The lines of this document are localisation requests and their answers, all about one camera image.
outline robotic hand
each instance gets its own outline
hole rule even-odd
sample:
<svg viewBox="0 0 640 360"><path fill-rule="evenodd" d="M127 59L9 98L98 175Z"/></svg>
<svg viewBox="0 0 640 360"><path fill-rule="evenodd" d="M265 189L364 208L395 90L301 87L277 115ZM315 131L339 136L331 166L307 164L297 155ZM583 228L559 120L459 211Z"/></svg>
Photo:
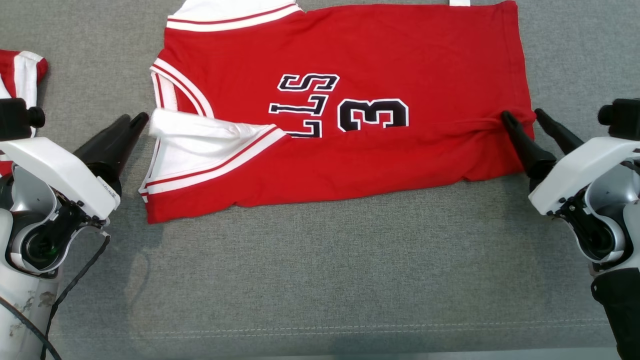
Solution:
<svg viewBox="0 0 640 360"><path fill-rule="evenodd" d="M0 100L0 124L22 123L0 129L0 140L8 140L0 151L13 161L0 178L0 305L9 310L0 308L0 359L38 359L42 344L60 358L46 339L51 318L109 242L104 228L120 204L119 177L148 122L146 113L124 115L71 154L47 138L20 138L14 130L33 125L35 116L44 120L21 99ZM61 265L85 231L105 242L58 296Z"/></svg>
<svg viewBox="0 0 640 360"><path fill-rule="evenodd" d="M565 153L538 147L505 112L505 125L530 178L529 200L561 218L589 259L591 292L601 303L623 360L640 359L640 99L617 99L598 114L611 137L586 143L537 109L538 123Z"/></svg>

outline number 3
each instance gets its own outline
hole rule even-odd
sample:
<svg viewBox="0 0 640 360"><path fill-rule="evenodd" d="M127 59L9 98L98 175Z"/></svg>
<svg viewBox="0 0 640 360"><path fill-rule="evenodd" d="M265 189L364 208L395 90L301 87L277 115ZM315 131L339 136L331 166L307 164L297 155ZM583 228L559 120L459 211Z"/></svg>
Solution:
<svg viewBox="0 0 640 360"><path fill-rule="evenodd" d="M279 91L282 92L332 92L340 76L336 74L307 74L300 79L299 75L284 74L278 84ZM329 101L329 95L312 94L308 102L312 106L293 106L272 102L269 104L269 113L305 113L313 117L322 116L324 107ZM355 113L362 114L362 121L356 119ZM338 123L340 130L354 131L360 130L362 122L366 124L380 124L380 115L389 114L389 120L382 123L386 129L388 127L409 126L409 107L400 99L376 99L371 101L344 99L338 105ZM286 131L295 138L321 138L322 121L304 120L303 126L309 132Z"/></svg>

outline black cable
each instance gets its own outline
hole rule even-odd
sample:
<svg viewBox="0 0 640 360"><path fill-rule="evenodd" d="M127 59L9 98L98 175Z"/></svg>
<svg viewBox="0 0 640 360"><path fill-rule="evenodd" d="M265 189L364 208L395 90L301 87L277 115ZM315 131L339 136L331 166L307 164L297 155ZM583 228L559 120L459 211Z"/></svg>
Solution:
<svg viewBox="0 0 640 360"><path fill-rule="evenodd" d="M44 334L42 334L42 332L38 329L38 327L36 327L35 325L33 325L33 323L31 321L29 321L29 319L27 319L26 316L24 316L20 310L16 309L13 305L9 304L9 302L7 300L5 300L4 298L0 297L0 304L2 306L4 306L7 310L9 310L9 312L11 314L13 314L16 318L18 318L18 320L20 320L20 322L22 322L24 324L24 326L27 327L27 329L31 330L31 332L33 332L33 334L40 340L42 341L43 345L43 350L45 351L48 350L51 355L53 356L53 358L55 360L62 360L62 358L60 357L60 354L58 354L58 352L56 351L56 349L53 347L53 344L51 343L51 341L49 341Z"/></svg>
<svg viewBox="0 0 640 360"><path fill-rule="evenodd" d="M91 260L89 260L89 262L87 262L87 264L82 268L82 270L80 270L80 272L76 275L76 277L74 277L74 279L71 280L69 285L67 285L67 287L62 291L62 293L60 294L60 296L58 297L56 302L53 304L53 306L51 306L51 314L49 315L49 322L47 323L47 332L45 332L46 339L44 339L46 342L49 342L48 339L49 339L49 330L51 330L51 320L53 320L53 316L58 311L58 306L60 306L60 304L65 300L65 298L67 297L67 294L69 294L71 289L73 289L74 286L78 283L78 280L80 280L86 274L86 272L89 271L89 268L91 266L93 266L93 264L95 264L96 261L98 261L98 258L100 257L100 255L102 255L102 253L104 252L104 249L106 249L107 245L109 245L109 241L111 241L111 235L105 236L104 237L104 242L102 243L102 246L100 246L100 248L95 253L95 255L93 255ZM40 360L45 360L46 357L47 357L47 351L46 350L48 349L48 347L45 347L45 346L42 347L42 353L40 354Z"/></svg>
<svg viewBox="0 0 640 360"><path fill-rule="evenodd" d="M640 167L638 167L638 165L636 165L635 163L632 163L631 161L622 161L620 163L620 165L630 168L631 170L633 170L634 172L636 172L638 175L640 175Z"/></svg>

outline gray couch cushion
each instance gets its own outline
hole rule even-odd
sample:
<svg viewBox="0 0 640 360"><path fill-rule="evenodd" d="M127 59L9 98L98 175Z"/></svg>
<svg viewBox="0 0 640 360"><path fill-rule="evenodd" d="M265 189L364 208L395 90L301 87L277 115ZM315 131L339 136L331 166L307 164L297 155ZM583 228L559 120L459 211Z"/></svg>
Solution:
<svg viewBox="0 0 640 360"><path fill-rule="evenodd" d="M181 1L4 0L0 48L50 63L40 135L72 150L152 111L148 67ZM605 135L599 107L640 94L640 4L518 4L534 106L583 138ZM524 176L149 226L137 189L153 143L143 137L125 171L111 246L54 321L65 359L613 345L571 232L535 212ZM74 244L67 280L99 245Z"/></svg>

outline red basketball jersey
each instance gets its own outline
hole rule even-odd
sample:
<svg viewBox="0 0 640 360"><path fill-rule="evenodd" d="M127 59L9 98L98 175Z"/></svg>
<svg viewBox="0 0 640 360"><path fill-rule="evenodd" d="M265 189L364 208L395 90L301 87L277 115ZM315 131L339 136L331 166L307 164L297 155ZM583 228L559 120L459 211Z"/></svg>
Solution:
<svg viewBox="0 0 640 360"><path fill-rule="evenodd" d="M287 0L187 0L169 17L151 70L160 108L282 136L194 183L184 180L222 158L190 170L189 151L171 153L194 135L170 135L186 136L180 150L159 135L141 188L150 222L490 179L521 170L500 113L533 136L513 1L305 13ZM172 174L180 184L160 186Z"/></svg>
<svg viewBox="0 0 640 360"><path fill-rule="evenodd" d="M36 106L37 84L48 68L47 60L30 51L0 49L0 99L20 97L28 108ZM31 137L35 135L36 129L31 128ZM0 176L9 174L12 165L0 155Z"/></svg>

